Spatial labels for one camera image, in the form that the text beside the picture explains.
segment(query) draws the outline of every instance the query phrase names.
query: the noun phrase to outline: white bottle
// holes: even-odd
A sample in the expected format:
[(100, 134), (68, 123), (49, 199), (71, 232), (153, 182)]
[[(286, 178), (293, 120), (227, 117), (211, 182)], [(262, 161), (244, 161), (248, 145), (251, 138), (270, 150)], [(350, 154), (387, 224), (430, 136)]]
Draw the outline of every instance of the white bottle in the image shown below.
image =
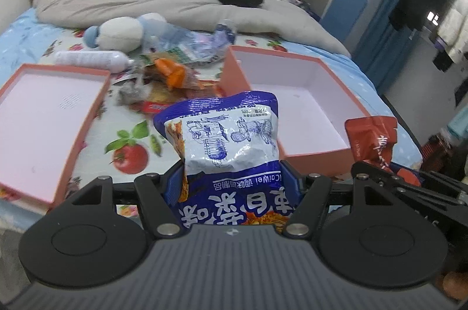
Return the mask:
[(57, 51), (55, 53), (56, 65), (79, 66), (109, 70), (119, 73), (132, 65), (132, 62), (121, 51)]

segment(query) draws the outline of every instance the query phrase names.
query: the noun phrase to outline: gray garment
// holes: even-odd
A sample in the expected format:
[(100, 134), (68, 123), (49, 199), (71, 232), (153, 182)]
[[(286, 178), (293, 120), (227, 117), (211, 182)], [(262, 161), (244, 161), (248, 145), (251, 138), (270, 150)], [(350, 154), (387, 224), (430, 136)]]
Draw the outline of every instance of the gray garment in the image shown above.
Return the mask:
[(304, 10), (282, 0), (264, 0), (260, 8), (222, 5), (218, 0), (34, 0), (33, 6), (40, 21), (67, 28), (159, 13), (190, 30), (213, 31), (222, 20), (230, 20), (242, 33), (276, 33), (287, 41), (350, 55)]

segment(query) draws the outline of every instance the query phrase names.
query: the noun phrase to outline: white puffer jacket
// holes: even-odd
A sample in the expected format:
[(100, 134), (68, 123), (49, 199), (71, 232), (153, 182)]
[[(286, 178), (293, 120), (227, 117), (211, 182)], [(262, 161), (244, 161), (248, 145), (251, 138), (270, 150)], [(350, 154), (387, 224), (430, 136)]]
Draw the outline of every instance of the white puffer jacket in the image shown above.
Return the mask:
[(447, 44), (445, 51), (449, 57), (459, 63), (468, 48), (468, 0), (456, 0), (450, 8), (438, 31)]

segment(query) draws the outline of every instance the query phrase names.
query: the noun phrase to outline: blue and white snack package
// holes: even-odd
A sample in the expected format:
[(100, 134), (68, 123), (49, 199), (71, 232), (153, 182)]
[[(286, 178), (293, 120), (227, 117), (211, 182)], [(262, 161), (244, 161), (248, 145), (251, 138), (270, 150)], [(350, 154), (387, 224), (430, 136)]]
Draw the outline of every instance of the blue and white snack package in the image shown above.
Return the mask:
[(269, 92), (179, 102), (154, 126), (185, 160), (179, 201), (182, 224), (274, 224), (293, 208), (282, 186), (278, 102)]

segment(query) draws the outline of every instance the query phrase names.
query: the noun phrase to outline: orange snack package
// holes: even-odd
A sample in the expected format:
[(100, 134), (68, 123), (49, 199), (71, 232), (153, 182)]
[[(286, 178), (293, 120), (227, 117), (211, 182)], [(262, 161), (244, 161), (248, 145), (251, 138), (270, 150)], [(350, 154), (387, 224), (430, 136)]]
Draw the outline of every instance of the orange snack package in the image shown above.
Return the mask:
[(392, 149), (396, 144), (396, 118), (370, 116), (351, 118), (345, 122), (351, 151), (355, 161), (366, 161), (385, 171), (392, 160)]
[(166, 77), (166, 84), (169, 89), (203, 89), (193, 71), (180, 63), (167, 58), (159, 58), (154, 60), (154, 65)]

